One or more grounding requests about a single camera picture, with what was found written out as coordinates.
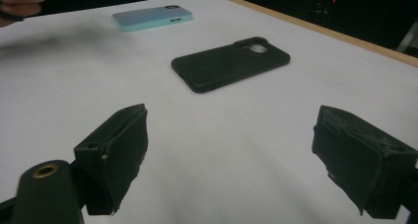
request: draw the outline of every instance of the camera cutout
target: camera cutout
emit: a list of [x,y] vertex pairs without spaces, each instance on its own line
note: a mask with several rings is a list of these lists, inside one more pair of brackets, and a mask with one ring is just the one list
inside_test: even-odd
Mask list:
[[256,53],[264,53],[267,52],[268,48],[264,47],[261,44],[252,44],[248,47],[251,51]]
[[166,9],[177,9],[177,8],[179,8],[178,5],[169,5],[169,6],[166,6]]

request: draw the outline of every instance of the tabletop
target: tabletop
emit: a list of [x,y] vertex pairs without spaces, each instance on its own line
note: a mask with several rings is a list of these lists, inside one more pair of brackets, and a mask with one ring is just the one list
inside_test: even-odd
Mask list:
[[[122,33],[118,12],[179,5],[194,20]],[[283,67],[207,94],[179,56],[264,37]],[[228,0],[150,0],[26,19],[0,30],[0,200],[114,112],[145,104],[149,150],[113,216],[86,223],[405,223],[363,216],[312,153],[321,105],[418,149],[418,68]]]

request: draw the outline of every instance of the black phone case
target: black phone case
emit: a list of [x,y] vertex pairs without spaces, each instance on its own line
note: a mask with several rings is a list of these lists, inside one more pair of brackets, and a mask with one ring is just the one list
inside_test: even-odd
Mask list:
[[252,37],[176,58],[172,68],[193,92],[206,93],[289,62],[288,53]]

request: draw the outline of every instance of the dark background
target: dark background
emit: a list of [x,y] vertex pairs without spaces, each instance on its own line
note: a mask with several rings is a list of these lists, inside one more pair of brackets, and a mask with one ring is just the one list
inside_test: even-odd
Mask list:
[[[55,14],[142,0],[47,0]],[[418,0],[246,0],[311,23],[396,49],[415,19]]]

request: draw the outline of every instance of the phone case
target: phone case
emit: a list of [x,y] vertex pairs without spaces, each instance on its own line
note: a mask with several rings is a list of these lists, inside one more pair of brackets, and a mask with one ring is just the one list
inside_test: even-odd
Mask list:
[[173,70],[195,93],[206,93],[290,62],[265,38],[252,37],[176,58]]
[[189,11],[171,5],[116,13],[112,18],[121,31],[131,32],[190,21],[193,16]]

